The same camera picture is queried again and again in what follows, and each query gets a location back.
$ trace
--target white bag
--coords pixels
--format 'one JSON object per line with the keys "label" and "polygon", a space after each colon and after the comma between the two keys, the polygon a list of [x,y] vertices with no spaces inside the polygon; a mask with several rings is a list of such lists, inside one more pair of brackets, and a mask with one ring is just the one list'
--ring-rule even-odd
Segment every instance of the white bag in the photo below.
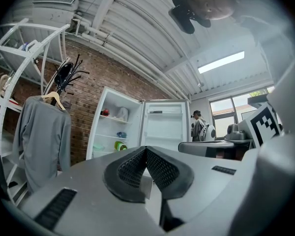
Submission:
{"label": "white bag", "polygon": [[128,121],[128,110],[126,108],[120,108],[117,118],[123,121]]}

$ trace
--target clothes hanger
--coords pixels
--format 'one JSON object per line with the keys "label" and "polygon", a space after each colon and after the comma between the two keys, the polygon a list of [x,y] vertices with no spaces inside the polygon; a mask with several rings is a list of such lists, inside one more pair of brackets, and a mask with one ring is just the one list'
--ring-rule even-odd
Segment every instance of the clothes hanger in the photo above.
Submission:
{"label": "clothes hanger", "polygon": [[53,97],[53,98],[58,102],[60,108],[61,108],[62,110],[65,110],[65,108],[63,107],[63,105],[62,105],[61,102],[60,102],[59,94],[58,94],[57,92],[50,92],[49,94],[47,94],[47,95],[42,95],[41,97],[42,97],[43,99],[44,99],[44,98],[51,98],[51,97]]}

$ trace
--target ceiling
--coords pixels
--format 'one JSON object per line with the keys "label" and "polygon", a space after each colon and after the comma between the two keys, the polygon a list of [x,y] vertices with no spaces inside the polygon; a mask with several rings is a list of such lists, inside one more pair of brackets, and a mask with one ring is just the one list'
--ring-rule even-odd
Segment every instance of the ceiling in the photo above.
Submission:
{"label": "ceiling", "polygon": [[[32,0],[17,0],[9,20],[31,19],[32,6]],[[92,27],[109,33],[147,60],[149,80],[173,98],[199,98],[211,90],[218,93],[225,86],[236,88],[261,78],[270,81],[265,60],[248,30],[232,19],[223,19],[213,21],[209,29],[194,24],[195,33],[188,35],[168,15],[172,6],[172,0],[79,0],[78,11]],[[198,72],[199,66],[239,51],[245,51],[244,59]]]}

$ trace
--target ceiling light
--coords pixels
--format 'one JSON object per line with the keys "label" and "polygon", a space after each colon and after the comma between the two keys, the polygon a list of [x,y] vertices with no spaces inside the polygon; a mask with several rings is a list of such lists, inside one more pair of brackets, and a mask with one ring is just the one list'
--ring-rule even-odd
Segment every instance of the ceiling light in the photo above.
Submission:
{"label": "ceiling light", "polygon": [[215,69],[217,67],[232,63],[232,62],[240,60],[240,59],[243,59],[244,57],[245,57],[245,52],[240,52],[240,53],[237,53],[234,55],[230,55],[226,58],[219,59],[219,60],[214,61],[210,64],[201,66],[198,68],[198,70],[199,70],[199,73],[204,73],[204,72],[210,71],[212,69]]}

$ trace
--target white refrigerator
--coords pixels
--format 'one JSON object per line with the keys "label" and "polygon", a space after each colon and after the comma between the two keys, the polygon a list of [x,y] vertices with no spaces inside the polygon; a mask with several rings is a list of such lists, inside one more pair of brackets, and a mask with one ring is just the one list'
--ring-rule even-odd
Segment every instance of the white refrigerator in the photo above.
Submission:
{"label": "white refrigerator", "polygon": [[[128,110],[126,121],[115,118],[121,107]],[[110,112],[107,117],[101,115],[104,109]],[[118,153],[116,141],[127,148],[159,146],[178,151],[179,143],[190,140],[189,112],[187,100],[138,101],[105,87],[93,119],[86,160]],[[118,137],[118,132],[126,137]]]}

